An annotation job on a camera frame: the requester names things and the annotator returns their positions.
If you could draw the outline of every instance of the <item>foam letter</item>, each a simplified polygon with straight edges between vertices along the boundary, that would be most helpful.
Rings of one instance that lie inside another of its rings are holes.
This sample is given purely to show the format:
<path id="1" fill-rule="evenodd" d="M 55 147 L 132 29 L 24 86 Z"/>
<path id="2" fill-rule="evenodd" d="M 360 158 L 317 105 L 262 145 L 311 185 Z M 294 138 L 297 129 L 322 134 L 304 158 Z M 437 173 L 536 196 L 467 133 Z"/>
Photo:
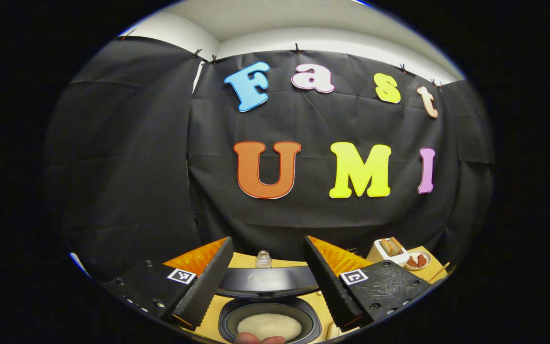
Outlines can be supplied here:
<path id="1" fill-rule="evenodd" d="M 438 111 L 436 111 L 436 109 L 432 107 L 432 100 L 434 100 L 434 96 L 428 93 L 428 89 L 426 89 L 425 86 L 418 88 L 417 93 L 421 94 L 423 99 L 423 107 L 425 107 L 426 111 L 428 111 L 428 115 L 430 115 L 430 117 L 432 118 L 437 118 Z"/>
<path id="2" fill-rule="evenodd" d="M 398 104 L 400 103 L 400 92 L 396 88 L 398 83 L 393 77 L 381 73 L 375 74 L 375 91 L 380 100 L 384 102 Z"/>
<path id="3" fill-rule="evenodd" d="M 417 192 L 420 194 L 426 194 L 432 192 L 434 185 L 432 185 L 432 170 L 434 163 L 434 155 L 436 152 L 432 148 L 421 148 L 419 155 L 422 157 L 422 183 L 417 188 Z"/>
<path id="4" fill-rule="evenodd" d="M 292 76 L 292 84 L 302 89 L 316 89 L 322 93 L 334 91 L 332 73 L 328 68 L 318 64 L 300 64 L 296 66 L 297 73 Z"/>
<path id="5" fill-rule="evenodd" d="M 240 142 L 233 150 L 238 155 L 237 181 L 239 187 L 253 198 L 281 198 L 294 186 L 296 153 L 301 145 L 296 142 L 278 142 L 273 150 L 279 153 L 279 181 L 273 185 L 260 182 L 260 154 L 265 146 L 261 142 Z"/>
<path id="6" fill-rule="evenodd" d="M 259 72 L 259 70 L 266 72 L 269 69 L 271 69 L 269 65 L 264 62 L 259 62 L 247 68 L 243 68 L 239 72 L 231 74 L 224 79 L 225 83 L 233 85 L 241 101 L 239 104 L 239 111 L 245 112 L 253 109 L 266 102 L 269 98 L 266 93 L 258 93 L 258 91 L 256 91 L 256 86 L 262 89 L 269 87 L 269 81 L 266 79 L 266 76 Z M 250 79 L 249 74 L 253 72 L 255 72 L 254 77 Z"/>
<path id="7" fill-rule="evenodd" d="M 388 186 L 388 159 L 391 149 L 384 144 L 376 144 L 370 150 L 366 164 L 362 162 L 356 146 L 349 142 L 336 142 L 330 150 L 337 156 L 337 176 L 334 189 L 330 190 L 331 198 L 349 198 L 351 189 L 349 179 L 358 197 L 362 196 L 372 178 L 367 190 L 369 197 L 384 197 L 390 194 Z"/>

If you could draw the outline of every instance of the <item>orange letter u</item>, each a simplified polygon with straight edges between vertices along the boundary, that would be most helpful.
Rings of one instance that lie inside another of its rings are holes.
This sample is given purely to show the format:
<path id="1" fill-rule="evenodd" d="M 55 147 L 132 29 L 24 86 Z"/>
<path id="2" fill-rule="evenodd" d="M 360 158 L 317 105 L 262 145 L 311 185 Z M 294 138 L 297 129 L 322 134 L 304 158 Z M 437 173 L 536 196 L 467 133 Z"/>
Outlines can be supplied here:
<path id="1" fill-rule="evenodd" d="M 240 142 L 233 150 L 238 155 L 237 181 L 251 197 L 275 199 L 286 196 L 294 185 L 296 153 L 301 145 L 296 142 L 278 142 L 273 150 L 279 153 L 279 181 L 273 185 L 260 182 L 260 154 L 266 146 L 261 142 Z"/>

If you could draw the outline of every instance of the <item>rice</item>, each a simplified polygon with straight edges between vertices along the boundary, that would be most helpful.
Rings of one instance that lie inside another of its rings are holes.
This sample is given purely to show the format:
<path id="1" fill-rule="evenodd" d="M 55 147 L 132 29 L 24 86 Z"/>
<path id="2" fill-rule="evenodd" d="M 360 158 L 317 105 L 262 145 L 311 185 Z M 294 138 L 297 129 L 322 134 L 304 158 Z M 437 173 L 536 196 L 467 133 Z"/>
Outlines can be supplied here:
<path id="1" fill-rule="evenodd" d="M 296 319 L 281 314 L 258 314 L 248 316 L 237 327 L 239 333 L 251 333 L 259 340 L 280 335 L 292 340 L 301 334 L 303 327 Z"/>

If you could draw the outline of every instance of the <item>rice cooker lid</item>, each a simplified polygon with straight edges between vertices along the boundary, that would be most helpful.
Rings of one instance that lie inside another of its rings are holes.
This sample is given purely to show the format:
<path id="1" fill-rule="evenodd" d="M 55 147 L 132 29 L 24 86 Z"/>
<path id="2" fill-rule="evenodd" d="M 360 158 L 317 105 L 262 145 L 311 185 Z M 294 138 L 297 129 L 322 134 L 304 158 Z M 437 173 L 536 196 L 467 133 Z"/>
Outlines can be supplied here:
<path id="1" fill-rule="evenodd" d="M 318 289 L 308 266 L 228 268 L 216 293 L 236 299 L 277 299 Z"/>

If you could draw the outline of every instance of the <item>white wall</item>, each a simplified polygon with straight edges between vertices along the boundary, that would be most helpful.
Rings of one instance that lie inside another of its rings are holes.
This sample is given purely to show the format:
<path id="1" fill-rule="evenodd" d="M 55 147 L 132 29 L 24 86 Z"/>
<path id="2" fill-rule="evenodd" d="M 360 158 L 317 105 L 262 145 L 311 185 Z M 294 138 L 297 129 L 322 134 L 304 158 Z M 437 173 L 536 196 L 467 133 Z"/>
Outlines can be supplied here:
<path id="1" fill-rule="evenodd" d="M 261 31 L 220 42 L 211 33 L 197 24 L 166 11 L 160 11 L 137 22 L 120 35 L 150 37 L 169 42 L 195 52 L 201 48 L 200 57 L 210 61 L 212 54 L 218 58 L 237 54 L 264 52 L 269 50 L 292 50 L 295 43 L 301 50 L 322 50 L 347 53 L 382 61 L 404 68 L 437 84 L 451 83 L 463 79 L 461 74 L 452 74 L 443 67 L 419 53 L 378 37 L 325 28 L 287 28 Z"/>

